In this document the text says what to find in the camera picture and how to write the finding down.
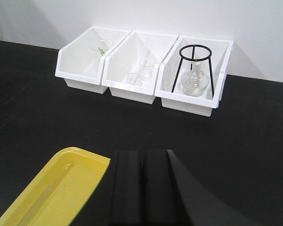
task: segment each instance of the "storage bin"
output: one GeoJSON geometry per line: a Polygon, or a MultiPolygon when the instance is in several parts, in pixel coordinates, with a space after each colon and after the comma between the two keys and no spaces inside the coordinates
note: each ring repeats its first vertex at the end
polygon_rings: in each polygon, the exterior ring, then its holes
{"type": "MultiPolygon", "coordinates": [[[[218,107],[221,100],[226,79],[226,68],[229,61],[233,41],[214,40],[180,36],[176,44],[160,66],[155,95],[161,97],[162,106],[184,112],[210,116],[213,108],[218,107]],[[179,51],[186,45],[199,44],[207,46],[212,51],[211,65],[214,84],[214,96],[212,98],[211,85],[209,84],[200,97],[192,97],[184,94],[180,78],[182,74],[190,70],[190,61],[183,60],[174,92],[171,92],[177,74],[180,55],[179,51]]],[[[195,58],[201,58],[202,53],[195,51],[195,58]]],[[[202,70],[210,74],[208,60],[202,61],[202,70]]]]}
{"type": "Polygon", "coordinates": [[[72,88],[103,94],[101,85],[105,58],[130,31],[91,27],[63,47],[57,58],[56,77],[72,88]]]}
{"type": "Polygon", "coordinates": [[[177,38],[133,31],[106,57],[102,85],[115,97],[152,104],[159,66],[177,38]]]}

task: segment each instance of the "black table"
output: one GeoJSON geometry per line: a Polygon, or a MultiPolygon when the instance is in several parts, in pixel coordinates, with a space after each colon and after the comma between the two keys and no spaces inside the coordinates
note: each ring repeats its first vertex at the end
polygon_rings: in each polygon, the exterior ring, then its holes
{"type": "Polygon", "coordinates": [[[0,216],[59,150],[172,149],[234,210],[283,226],[283,83],[227,76],[210,118],[72,89],[58,50],[0,41],[0,216]]]}

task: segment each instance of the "yellow plastic tray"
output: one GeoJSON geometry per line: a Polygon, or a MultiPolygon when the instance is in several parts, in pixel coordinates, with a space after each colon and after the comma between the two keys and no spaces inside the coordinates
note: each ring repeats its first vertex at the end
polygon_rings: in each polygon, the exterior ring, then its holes
{"type": "Polygon", "coordinates": [[[77,147],[56,153],[0,218],[0,226],[67,226],[110,159],[77,147]]]}

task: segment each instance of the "white wall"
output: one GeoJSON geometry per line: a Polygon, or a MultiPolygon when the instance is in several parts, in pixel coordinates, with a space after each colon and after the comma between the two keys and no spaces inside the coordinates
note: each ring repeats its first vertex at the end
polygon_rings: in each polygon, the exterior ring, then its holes
{"type": "Polygon", "coordinates": [[[0,0],[7,41],[61,48],[91,25],[234,40],[229,74],[283,82],[283,0],[0,0]]]}

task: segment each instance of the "round-bottom flask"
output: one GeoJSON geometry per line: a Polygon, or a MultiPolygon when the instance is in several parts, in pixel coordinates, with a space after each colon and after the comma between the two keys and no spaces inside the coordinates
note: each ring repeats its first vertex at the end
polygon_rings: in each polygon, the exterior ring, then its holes
{"type": "Polygon", "coordinates": [[[188,96],[199,97],[203,95],[210,79],[201,70],[200,62],[192,62],[192,65],[192,70],[181,76],[182,90],[188,96]]]}

